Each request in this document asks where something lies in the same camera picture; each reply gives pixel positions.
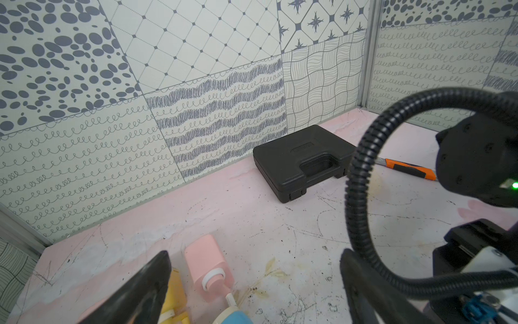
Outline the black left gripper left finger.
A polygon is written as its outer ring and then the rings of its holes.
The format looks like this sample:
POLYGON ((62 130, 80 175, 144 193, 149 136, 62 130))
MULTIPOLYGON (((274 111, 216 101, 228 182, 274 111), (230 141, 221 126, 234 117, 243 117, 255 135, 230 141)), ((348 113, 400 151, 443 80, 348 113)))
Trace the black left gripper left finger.
POLYGON ((168 252, 157 253, 81 323, 158 323, 171 271, 168 252))

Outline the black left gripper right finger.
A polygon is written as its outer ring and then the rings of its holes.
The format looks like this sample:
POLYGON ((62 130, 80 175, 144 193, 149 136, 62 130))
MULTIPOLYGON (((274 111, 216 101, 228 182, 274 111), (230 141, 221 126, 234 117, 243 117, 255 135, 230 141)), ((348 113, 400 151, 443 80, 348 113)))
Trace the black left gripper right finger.
POLYGON ((351 249, 339 268, 353 323, 432 323, 351 249))

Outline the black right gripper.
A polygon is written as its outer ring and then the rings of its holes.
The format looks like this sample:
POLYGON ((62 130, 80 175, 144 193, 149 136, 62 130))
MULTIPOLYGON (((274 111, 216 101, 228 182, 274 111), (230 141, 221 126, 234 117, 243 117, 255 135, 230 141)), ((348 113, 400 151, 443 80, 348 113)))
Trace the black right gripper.
MULTIPOLYGON (((517 225, 504 230, 488 220, 451 229, 433 251, 433 274, 503 270, 517 265, 517 225)), ((517 323, 517 289, 485 290, 430 301, 424 314, 434 323, 517 323)))

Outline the yellow pencil sharpener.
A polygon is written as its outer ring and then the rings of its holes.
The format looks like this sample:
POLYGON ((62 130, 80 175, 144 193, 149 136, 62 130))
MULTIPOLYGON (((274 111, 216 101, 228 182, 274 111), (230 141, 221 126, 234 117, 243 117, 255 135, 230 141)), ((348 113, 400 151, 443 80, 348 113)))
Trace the yellow pencil sharpener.
POLYGON ((187 297, 180 272, 173 268, 168 290, 159 317, 159 324, 190 324, 187 312, 187 297))

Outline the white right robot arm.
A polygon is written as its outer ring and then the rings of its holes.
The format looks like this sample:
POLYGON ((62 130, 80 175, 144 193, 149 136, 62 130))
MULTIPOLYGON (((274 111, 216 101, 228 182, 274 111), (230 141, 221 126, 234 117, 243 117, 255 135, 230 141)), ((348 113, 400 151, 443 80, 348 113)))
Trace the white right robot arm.
POLYGON ((412 94, 380 114, 360 140, 347 174, 345 221, 351 246, 340 272, 354 323, 516 323, 517 227, 480 219, 452 228, 434 249, 433 275, 411 279, 382 261, 368 221, 368 189, 380 151, 420 113, 460 108, 471 116, 436 136, 429 178, 449 192, 517 207, 517 93, 439 88, 412 94))

